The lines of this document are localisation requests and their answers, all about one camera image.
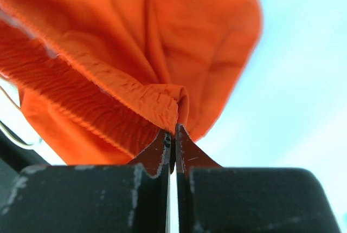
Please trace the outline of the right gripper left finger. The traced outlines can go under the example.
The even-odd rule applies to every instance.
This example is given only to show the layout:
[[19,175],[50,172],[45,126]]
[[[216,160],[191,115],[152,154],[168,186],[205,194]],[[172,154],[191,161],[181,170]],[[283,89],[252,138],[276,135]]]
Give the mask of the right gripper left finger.
[[34,165],[15,178],[1,232],[169,232],[171,135],[126,165]]

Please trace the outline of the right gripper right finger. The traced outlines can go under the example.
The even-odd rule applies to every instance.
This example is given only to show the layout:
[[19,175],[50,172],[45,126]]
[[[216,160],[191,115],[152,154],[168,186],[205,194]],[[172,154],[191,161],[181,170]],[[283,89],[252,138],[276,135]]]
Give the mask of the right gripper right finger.
[[176,126],[180,232],[340,232],[314,174],[289,167],[222,167]]

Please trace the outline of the orange shorts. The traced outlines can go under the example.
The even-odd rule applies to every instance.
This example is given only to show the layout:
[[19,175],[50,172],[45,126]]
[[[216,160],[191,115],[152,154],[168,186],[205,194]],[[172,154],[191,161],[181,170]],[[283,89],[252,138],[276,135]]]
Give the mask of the orange shorts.
[[66,164],[124,164],[205,136],[260,31],[258,0],[1,0],[1,74]]

